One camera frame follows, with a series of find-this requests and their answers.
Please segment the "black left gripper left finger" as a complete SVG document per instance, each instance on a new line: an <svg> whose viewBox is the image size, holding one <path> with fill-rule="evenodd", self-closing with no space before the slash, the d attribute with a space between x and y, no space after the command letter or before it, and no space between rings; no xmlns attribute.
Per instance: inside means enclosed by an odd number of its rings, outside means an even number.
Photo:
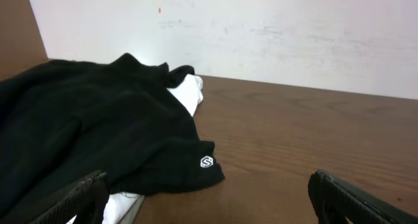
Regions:
<svg viewBox="0 0 418 224"><path fill-rule="evenodd" d="M29 222L100 224L109 195L107 173L97 170L37 201Z"/></svg>

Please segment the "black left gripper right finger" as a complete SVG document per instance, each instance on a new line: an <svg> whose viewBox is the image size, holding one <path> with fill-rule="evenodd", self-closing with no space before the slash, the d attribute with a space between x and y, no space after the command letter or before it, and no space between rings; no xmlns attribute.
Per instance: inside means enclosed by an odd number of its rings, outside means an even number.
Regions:
<svg viewBox="0 0 418 224"><path fill-rule="evenodd" d="M417 217L332 175L315 171L308 195L319 224L417 224Z"/></svg>

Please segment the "black t-shirt with logo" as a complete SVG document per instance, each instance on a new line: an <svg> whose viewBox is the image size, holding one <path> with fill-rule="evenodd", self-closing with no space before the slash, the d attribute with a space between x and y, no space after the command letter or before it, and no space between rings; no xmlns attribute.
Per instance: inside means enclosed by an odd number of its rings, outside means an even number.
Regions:
<svg viewBox="0 0 418 224"><path fill-rule="evenodd" d="M1 81L1 222L101 170L110 195L184 193L224 180L215 145L167 89L192 66L52 60Z"/></svg>

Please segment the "white t-shirt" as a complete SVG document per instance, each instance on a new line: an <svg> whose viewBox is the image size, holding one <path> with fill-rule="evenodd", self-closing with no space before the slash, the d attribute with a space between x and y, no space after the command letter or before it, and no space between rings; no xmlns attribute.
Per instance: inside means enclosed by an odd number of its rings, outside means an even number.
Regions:
<svg viewBox="0 0 418 224"><path fill-rule="evenodd" d="M178 87L167 90L193 116L198 105L204 99L202 88L202 78L188 74ZM133 224L144 198L144 195L135 193L111 194L104 209L102 224Z"/></svg>

